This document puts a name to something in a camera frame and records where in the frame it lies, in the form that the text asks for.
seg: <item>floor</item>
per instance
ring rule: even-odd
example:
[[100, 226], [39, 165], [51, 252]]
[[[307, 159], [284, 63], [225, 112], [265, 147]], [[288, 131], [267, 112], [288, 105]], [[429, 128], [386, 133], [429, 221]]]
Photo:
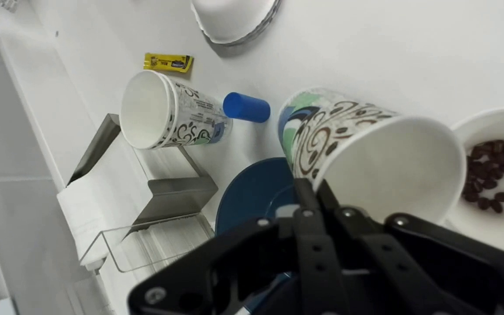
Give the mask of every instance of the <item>floor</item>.
[[78, 263], [57, 187], [0, 56], [0, 266], [23, 315], [102, 315], [107, 305]]

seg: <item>screw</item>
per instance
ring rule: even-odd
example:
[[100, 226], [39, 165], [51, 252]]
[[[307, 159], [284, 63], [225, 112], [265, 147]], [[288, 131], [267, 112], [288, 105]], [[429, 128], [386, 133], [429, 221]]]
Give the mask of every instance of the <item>screw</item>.
[[394, 217], [394, 224], [396, 226], [407, 226], [408, 224], [408, 217]]
[[153, 287], [146, 292], [146, 301], [149, 305], [158, 305], [160, 301], [163, 301], [167, 296], [167, 291], [163, 287]]
[[345, 217], [354, 217], [356, 212], [354, 212], [354, 210], [344, 210], [344, 215], [345, 215]]
[[268, 224], [270, 224], [268, 219], [260, 219], [260, 221], [258, 221], [258, 226], [268, 226]]

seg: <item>patterned paper cup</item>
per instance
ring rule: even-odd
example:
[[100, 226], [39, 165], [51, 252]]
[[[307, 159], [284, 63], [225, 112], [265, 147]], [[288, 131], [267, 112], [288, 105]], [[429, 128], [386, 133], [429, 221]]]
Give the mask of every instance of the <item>patterned paper cup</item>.
[[132, 147], [216, 144], [228, 119], [214, 98], [158, 72], [141, 72], [127, 88], [120, 123]]
[[463, 145], [433, 119], [310, 89], [286, 105], [279, 131], [296, 179], [316, 191], [326, 180], [342, 205], [379, 222], [396, 212], [443, 222], [461, 196]]

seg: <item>bowl of coffee beans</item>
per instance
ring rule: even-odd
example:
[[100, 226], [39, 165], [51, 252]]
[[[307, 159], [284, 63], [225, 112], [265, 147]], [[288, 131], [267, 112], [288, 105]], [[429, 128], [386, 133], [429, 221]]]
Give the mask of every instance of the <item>bowl of coffee beans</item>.
[[456, 133], [466, 149], [466, 184], [449, 224], [504, 249], [504, 109], [478, 114]]

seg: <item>white bowl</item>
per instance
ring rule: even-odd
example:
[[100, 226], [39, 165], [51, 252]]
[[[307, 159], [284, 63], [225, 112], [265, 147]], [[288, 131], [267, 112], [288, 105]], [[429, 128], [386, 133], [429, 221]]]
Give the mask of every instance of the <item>white bowl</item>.
[[244, 42], [263, 28], [281, 0], [193, 0], [202, 32], [214, 44]]
[[[459, 123], [454, 130], [468, 152], [477, 144], [504, 140], [504, 109], [482, 112]], [[499, 191], [504, 191], [504, 179], [499, 182], [499, 187], [484, 194], [492, 196]], [[450, 212], [449, 221], [456, 231], [504, 250], [504, 214], [496, 214], [492, 210], [482, 212], [475, 203], [461, 200]]]

